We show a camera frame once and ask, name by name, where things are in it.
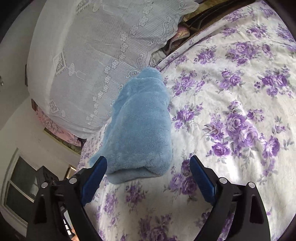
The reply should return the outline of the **blue fleece garment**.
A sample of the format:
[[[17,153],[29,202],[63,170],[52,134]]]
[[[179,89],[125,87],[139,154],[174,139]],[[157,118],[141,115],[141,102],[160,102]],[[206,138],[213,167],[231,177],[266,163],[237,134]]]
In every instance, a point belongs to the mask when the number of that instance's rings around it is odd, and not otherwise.
[[[112,108],[102,147],[90,158],[103,156],[107,178],[121,184],[165,174],[173,156],[170,97],[158,70],[147,67],[121,90]]]

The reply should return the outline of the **pink floral pillow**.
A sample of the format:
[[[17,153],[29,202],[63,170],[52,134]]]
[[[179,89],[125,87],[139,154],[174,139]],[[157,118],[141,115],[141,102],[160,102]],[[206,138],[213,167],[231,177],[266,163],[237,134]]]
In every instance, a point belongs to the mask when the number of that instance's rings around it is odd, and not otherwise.
[[[78,140],[78,137],[63,129],[52,121],[40,108],[37,108],[37,117],[41,124],[53,135],[62,139],[63,141],[75,145],[76,147],[82,147],[81,142]]]

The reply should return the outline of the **purple floral bed sheet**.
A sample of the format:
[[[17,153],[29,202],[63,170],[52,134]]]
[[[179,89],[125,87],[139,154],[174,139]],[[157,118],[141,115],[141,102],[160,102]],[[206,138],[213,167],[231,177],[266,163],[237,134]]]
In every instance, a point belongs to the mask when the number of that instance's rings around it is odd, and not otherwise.
[[[272,240],[295,216],[295,40],[264,1],[237,9],[159,68],[170,94],[165,175],[113,185],[86,211],[103,240],[193,240],[211,211],[191,156],[232,183],[255,183]]]

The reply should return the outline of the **white lace cover cloth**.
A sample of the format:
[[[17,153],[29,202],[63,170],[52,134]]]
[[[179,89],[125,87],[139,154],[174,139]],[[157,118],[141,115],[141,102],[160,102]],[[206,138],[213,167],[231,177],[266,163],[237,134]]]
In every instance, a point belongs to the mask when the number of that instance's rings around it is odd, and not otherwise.
[[[46,1],[28,56],[30,97],[56,124],[89,138],[126,82],[197,8],[195,1]]]

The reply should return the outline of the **stacked bedding under lace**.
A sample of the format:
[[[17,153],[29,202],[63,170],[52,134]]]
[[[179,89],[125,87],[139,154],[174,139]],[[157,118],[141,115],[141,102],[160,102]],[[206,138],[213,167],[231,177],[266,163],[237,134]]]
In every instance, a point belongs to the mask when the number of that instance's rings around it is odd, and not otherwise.
[[[227,14],[253,3],[253,1],[197,1],[197,3],[199,3],[197,10],[185,15],[179,22],[176,34],[168,40],[163,48],[152,53],[149,66],[157,66],[202,30]]]

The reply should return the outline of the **dark window with white frame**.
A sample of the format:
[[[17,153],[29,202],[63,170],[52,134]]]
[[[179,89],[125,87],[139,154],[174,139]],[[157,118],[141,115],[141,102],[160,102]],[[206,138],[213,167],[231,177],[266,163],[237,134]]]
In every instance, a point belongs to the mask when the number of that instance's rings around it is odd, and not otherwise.
[[[26,236],[28,221],[39,190],[39,168],[39,164],[16,148],[1,181],[1,215],[23,236]]]

